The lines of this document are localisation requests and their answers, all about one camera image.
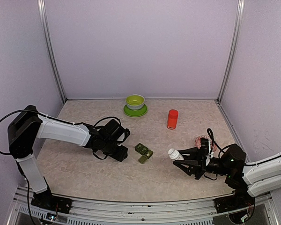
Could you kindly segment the small white pill bottle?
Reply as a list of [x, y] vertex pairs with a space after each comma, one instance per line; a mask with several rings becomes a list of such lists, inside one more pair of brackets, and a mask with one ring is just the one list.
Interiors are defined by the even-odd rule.
[[171, 160], [184, 160], [184, 157], [180, 154], [180, 152], [174, 148], [168, 150], [168, 155]]

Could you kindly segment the green weekly pill organizer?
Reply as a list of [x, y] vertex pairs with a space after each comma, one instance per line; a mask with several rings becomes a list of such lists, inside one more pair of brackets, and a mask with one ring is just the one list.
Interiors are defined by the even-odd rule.
[[134, 147], [135, 151], [141, 154], [141, 157], [138, 159], [138, 161], [141, 164], [144, 164], [148, 159], [150, 159], [153, 156], [153, 151], [150, 150], [148, 147], [144, 146], [141, 143], [138, 143], [135, 147]]

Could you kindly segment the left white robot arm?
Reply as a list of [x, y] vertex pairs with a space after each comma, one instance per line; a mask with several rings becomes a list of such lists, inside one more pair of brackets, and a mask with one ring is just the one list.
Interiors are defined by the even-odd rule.
[[22, 175], [27, 180], [38, 201], [50, 209], [56, 204], [56, 197], [49, 193], [49, 185], [41, 174], [34, 144], [36, 140], [54, 140], [74, 144], [90, 149], [94, 156], [100, 151], [106, 159], [111, 157], [122, 162], [128, 156], [128, 148], [123, 142], [130, 135], [130, 130], [121, 125], [117, 117], [106, 117], [105, 125], [69, 122], [41, 113], [34, 105], [13, 111], [0, 119], [0, 123], [8, 117], [16, 115], [7, 128], [9, 151]]

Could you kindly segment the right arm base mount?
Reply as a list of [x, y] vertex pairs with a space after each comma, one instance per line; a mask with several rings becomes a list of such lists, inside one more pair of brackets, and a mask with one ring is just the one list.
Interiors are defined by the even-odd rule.
[[255, 197], [244, 195], [230, 195], [214, 199], [217, 213], [238, 210], [249, 207], [255, 203]]

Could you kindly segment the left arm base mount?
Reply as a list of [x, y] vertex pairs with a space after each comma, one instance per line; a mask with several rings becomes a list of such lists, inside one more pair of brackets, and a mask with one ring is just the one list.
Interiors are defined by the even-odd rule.
[[72, 200], [55, 195], [50, 197], [34, 196], [31, 200], [31, 205], [57, 213], [69, 214], [72, 206]]

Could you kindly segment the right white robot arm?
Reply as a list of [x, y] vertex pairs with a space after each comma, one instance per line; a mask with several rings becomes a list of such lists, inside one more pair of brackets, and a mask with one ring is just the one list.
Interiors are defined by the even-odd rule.
[[196, 180], [208, 173], [225, 176], [225, 183], [235, 190], [230, 198], [234, 208], [245, 204], [249, 196], [257, 197], [281, 188], [281, 152], [256, 162], [247, 163], [246, 153], [237, 144], [221, 148], [212, 129], [200, 139], [199, 147], [185, 150], [169, 149], [173, 164]]

